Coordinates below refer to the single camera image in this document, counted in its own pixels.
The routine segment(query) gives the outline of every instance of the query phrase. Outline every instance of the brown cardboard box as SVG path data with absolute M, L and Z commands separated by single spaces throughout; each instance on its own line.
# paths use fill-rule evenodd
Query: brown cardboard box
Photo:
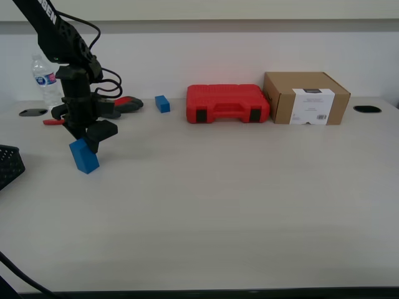
M 335 93 L 327 125 L 339 125 L 348 105 L 350 93 L 323 72 L 266 72 L 263 91 L 270 101 L 275 123 L 290 123 L 296 99 L 293 88 L 328 88 Z

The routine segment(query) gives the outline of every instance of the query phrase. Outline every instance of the red case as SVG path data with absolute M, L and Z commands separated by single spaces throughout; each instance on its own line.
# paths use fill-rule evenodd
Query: red case
M 217 118 L 263 123 L 269 114 L 270 105 L 255 84 L 192 85 L 187 90 L 189 123 L 212 123 Z

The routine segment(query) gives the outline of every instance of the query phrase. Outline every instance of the blue cube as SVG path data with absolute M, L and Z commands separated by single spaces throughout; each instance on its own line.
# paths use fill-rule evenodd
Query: blue cube
M 161 113 L 170 112 L 170 104 L 164 95 L 155 97 L 155 104 Z
M 77 169 L 81 172 L 89 174 L 100 166 L 97 156 L 90 150 L 83 139 L 72 142 L 69 148 L 74 156 Z

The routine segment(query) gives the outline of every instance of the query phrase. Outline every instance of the black mesh container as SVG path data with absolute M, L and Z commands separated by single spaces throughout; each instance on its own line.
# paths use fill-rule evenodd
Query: black mesh container
M 25 171 L 19 148 L 0 145 L 0 190 Z

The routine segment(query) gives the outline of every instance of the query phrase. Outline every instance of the plastic bottle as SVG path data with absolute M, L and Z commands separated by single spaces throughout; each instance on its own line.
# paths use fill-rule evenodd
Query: plastic bottle
M 33 76 L 38 86 L 40 86 L 44 103 L 46 103 L 49 110 L 51 110 L 55 106 L 62 104 L 62 95 L 59 91 L 57 80 L 55 79 L 54 72 L 50 68 L 50 65 L 43 60 L 41 54 L 34 54 L 32 58 Z

